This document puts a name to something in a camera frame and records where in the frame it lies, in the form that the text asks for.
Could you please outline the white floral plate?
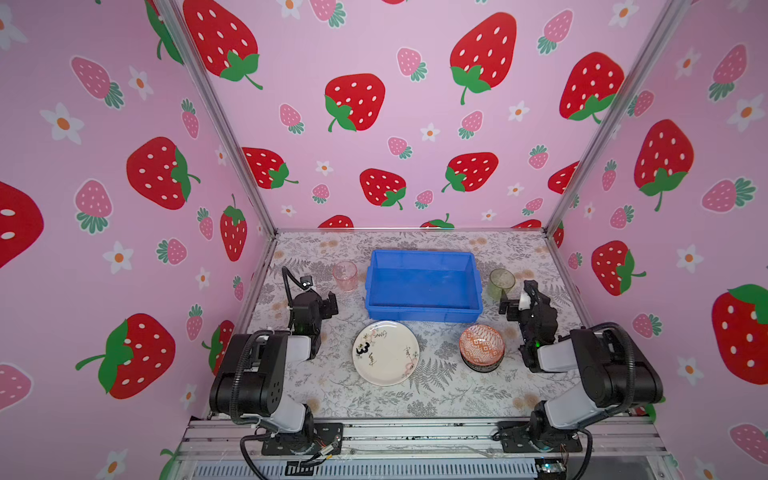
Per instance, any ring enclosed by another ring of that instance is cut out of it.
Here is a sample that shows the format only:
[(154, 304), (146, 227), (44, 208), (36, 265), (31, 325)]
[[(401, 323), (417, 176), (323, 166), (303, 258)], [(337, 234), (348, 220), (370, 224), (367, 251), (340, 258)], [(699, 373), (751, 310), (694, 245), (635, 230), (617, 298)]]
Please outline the white floral plate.
[(395, 321), (379, 321), (360, 331), (352, 347), (353, 365), (367, 382), (389, 387), (407, 380), (421, 359), (414, 333)]

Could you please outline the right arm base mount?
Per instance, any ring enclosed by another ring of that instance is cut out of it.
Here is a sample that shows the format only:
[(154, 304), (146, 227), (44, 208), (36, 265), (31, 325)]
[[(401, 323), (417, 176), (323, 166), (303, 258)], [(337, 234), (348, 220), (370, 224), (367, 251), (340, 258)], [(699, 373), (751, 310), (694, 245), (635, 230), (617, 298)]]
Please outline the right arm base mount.
[(533, 426), (530, 422), (501, 421), (491, 439), (501, 443), (505, 453), (581, 453), (576, 430)]

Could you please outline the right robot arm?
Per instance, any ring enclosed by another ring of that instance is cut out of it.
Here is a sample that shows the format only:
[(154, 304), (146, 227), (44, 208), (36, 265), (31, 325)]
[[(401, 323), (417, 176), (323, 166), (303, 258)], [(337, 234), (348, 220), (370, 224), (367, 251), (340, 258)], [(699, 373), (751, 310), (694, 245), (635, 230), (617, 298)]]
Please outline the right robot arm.
[(498, 424), (493, 438), (505, 452), (580, 452), (586, 427), (662, 400), (660, 376), (620, 325), (606, 322), (556, 337), (557, 311), (543, 295), (502, 298), (499, 311), (519, 324), (519, 350), (532, 372), (579, 374), (575, 386), (539, 402), (528, 421)]

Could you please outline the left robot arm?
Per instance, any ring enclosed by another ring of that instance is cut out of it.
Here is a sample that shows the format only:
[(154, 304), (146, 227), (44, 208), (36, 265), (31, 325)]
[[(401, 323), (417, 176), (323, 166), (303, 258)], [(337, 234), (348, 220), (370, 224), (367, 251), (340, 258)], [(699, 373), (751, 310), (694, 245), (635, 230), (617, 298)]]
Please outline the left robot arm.
[(321, 297), (310, 289), (292, 299), (286, 330), (236, 334), (230, 340), (209, 394), (209, 408), (238, 425), (265, 427), (275, 434), (314, 433), (311, 408), (285, 392), (290, 363), (316, 357), (322, 324), (339, 313), (336, 295)]

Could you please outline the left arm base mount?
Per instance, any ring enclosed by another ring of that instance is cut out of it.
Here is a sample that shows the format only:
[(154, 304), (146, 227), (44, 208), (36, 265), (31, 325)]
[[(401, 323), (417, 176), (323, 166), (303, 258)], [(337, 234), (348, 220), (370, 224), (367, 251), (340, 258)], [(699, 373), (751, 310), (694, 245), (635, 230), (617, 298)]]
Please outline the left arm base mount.
[(297, 433), (278, 433), (262, 443), (262, 456), (336, 455), (341, 452), (344, 424), (314, 423)]

